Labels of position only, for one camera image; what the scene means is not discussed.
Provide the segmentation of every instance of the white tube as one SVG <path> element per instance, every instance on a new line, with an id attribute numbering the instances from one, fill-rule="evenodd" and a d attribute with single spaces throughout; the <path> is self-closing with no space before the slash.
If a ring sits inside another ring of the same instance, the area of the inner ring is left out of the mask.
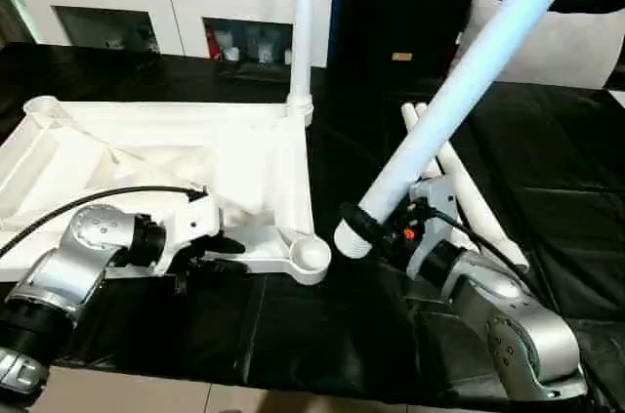
<path id="1" fill-rule="evenodd" d="M 419 115 L 417 114 L 417 110 L 414 108 L 414 105 L 412 103 L 405 103 L 404 105 L 402 105 L 401 116 L 403 117 L 403 123 L 405 123 L 406 125 L 406 130 L 408 131 L 408 133 L 410 133 L 419 121 Z M 421 177 L 423 177 L 424 179 L 431 179 L 433 177 L 438 177 L 441 175 L 442 171 L 438 167 L 437 161 L 435 159 L 432 159 L 428 163 L 426 170 L 423 171 L 423 174 L 421 174 Z"/>
<path id="2" fill-rule="evenodd" d="M 427 109 L 428 106 L 424 103 L 417 104 L 418 116 L 423 116 Z M 527 258 L 517 243 L 510 240 L 508 234 L 501 228 L 499 221 L 497 221 L 488 203 L 486 203 L 486 200 L 479 192 L 478 186 L 476 186 L 476 183 L 450 142 L 445 142 L 437 157 L 444 173 L 451 177 L 458 203 L 471 229 L 485 237 L 508 257 L 513 264 L 528 269 L 529 262 Z M 481 248 L 481 252 L 499 262 L 499 259 L 491 256 L 490 251 L 487 249 Z"/>
<path id="3" fill-rule="evenodd" d="M 406 124 L 406 130 L 408 133 L 412 131 L 412 129 L 417 125 L 419 121 L 419 115 L 417 114 L 417 110 L 415 109 L 412 103 L 405 103 L 401 106 L 401 115 L 403 116 L 403 121 Z M 421 177 L 425 179 L 433 179 L 435 177 L 442 176 L 442 171 L 438 167 L 438 163 L 433 159 L 428 164 L 425 172 L 421 175 Z M 460 230 L 453 228 L 451 230 L 451 235 L 449 236 L 449 241 L 457 245 L 458 247 L 464 247 L 467 250 L 473 250 L 474 252 L 479 252 L 478 247 L 473 241 Z"/>
<path id="4" fill-rule="evenodd" d="M 307 126 L 313 121 L 313 96 L 311 96 L 313 7 L 314 0 L 295 0 L 291 91 L 286 98 L 287 115 L 304 115 Z"/>
<path id="5" fill-rule="evenodd" d="M 435 95 L 428 111 L 401 143 L 359 206 L 379 222 L 385 221 L 407 193 L 416 176 L 495 80 L 529 31 L 554 0 L 503 0 L 465 56 Z M 371 246 L 345 221 L 334 240 L 346 256 L 361 258 Z"/>

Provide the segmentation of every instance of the floor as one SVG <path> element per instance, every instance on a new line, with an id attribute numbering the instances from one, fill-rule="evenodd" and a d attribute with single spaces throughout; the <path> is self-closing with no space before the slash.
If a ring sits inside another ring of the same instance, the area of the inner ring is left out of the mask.
<path id="1" fill-rule="evenodd" d="M 443 413 L 421 406 L 53 368 L 32 413 Z"/>

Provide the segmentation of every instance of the cabinet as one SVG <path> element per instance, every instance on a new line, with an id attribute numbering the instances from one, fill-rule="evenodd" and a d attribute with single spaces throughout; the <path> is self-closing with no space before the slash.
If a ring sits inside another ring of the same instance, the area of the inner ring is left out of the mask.
<path id="1" fill-rule="evenodd" d="M 295 0 L 24 2 L 49 44 L 209 58 L 207 38 L 217 33 L 220 48 L 225 43 L 236 47 L 237 60 L 272 63 L 288 61 L 295 8 Z M 326 65 L 331 3 L 314 0 L 315 66 Z"/>
<path id="2" fill-rule="evenodd" d="M 250 61 L 268 57 L 283 62 L 291 47 L 294 0 L 172 0 L 186 55 L 209 57 L 206 32 L 231 34 L 241 56 Z M 312 65 L 325 66 L 330 30 L 331 0 L 314 0 Z"/>
<path id="3" fill-rule="evenodd" d="M 49 44 L 184 54 L 170 0 L 24 2 Z"/>

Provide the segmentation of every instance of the white plastic pipe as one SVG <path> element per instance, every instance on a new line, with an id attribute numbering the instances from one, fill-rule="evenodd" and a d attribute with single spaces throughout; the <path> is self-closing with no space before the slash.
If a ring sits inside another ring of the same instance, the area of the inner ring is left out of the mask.
<path id="1" fill-rule="evenodd" d="M 419 115 L 414 105 L 412 103 L 405 103 L 404 105 L 402 105 L 401 116 L 403 117 L 403 121 L 406 125 L 406 130 L 408 131 L 408 133 L 410 133 L 419 121 Z M 435 159 L 430 161 L 426 170 L 423 172 L 423 174 L 421 174 L 421 177 L 424 179 L 433 179 L 440 176 L 442 176 L 442 171 L 438 167 L 438 163 Z M 458 247 L 463 247 L 467 250 L 479 252 L 479 248 L 476 246 L 476 244 L 474 244 L 473 241 L 465 233 L 461 232 L 456 228 L 451 230 L 449 240 L 452 244 L 457 245 Z"/>
<path id="2" fill-rule="evenodd" d="M 314 0 L 295 0 L 291 91 L 286 98 L 287 115 L 303 115 L 306 125 L 313 121 L 311 96 L 311 51 Z"/>
<path id="3" fill-rule="evenodd" d="M 407 193 L 437 151 L 478 103 L 486 89 L 517 51 L 554 0 L 503 0 L 493 18 L 440 87 L 427 112 L 401 143 L 359 206 L 382 223 Z M 364 257 L 371 246 L 345 221 L 334 240 L 352 258 Z"/>
<path id="4" fill-rule="evenodd" d="M 417 109 L 412 103 L 405 103 L 401 106 L 401 116 L 403 117 L 406 130 L 410 133 L 412 129 L 417 126 L 417 122 L 419 121 Z M 421 174 L 421 177 L 424 179 L 432 179 L 438 176 L 442 176 L 442 171 L 440 167 L 438 167 L 437 161 L 432 159 L 426 166 L 426 170 Z"/>
<path id="5" fill-rule="evenodd" d="M 422 117 L 427 109 L 428 106 L 426 104 L 417 104 L 416 113 L 418 117 Z M 527 258 L 517 243 L 510 240 L 508 234 L 506 234 L 499 221 L 497 221 L 497 218 L 479 192 L 476 183 L 450 142 L 445 142 L 437 157 L 444 173 L 451 177 L 458 203 L 471 229 L 485 237 L 515 265 L 528 269 L 529 262 Z M 498 262 L 498 259 L 495 256 L 491 256 L 490 251 L 487 249 L 481 248 L 481 252 L 483 255 L 487 255 Z"/>

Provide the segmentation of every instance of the black table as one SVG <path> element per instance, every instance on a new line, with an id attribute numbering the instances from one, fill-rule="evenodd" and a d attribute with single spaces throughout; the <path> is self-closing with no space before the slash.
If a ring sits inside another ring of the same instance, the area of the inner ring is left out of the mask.
<path id="1" fill-rule="evenodd" d="M 281 103 L 288 70 L 14 44 L 0 53 L 0 135 L 38 95 L 62 101 Z M 365 76 L 314 70 L 307 131 L 316 232 L 357 201 L 404 136 L 399 106 Z M 608 93 L 493 86 L 454 144 L 502 225 L 551 281 L 603 384 L 625 405 L 625 110 Z M 10 285 L 3 285 L 6 292 Z M 387 402 L 502 408 L 488 354 L 425 281 L 333 252 L 326 279 L 109 281 L 58 364 Z"/>

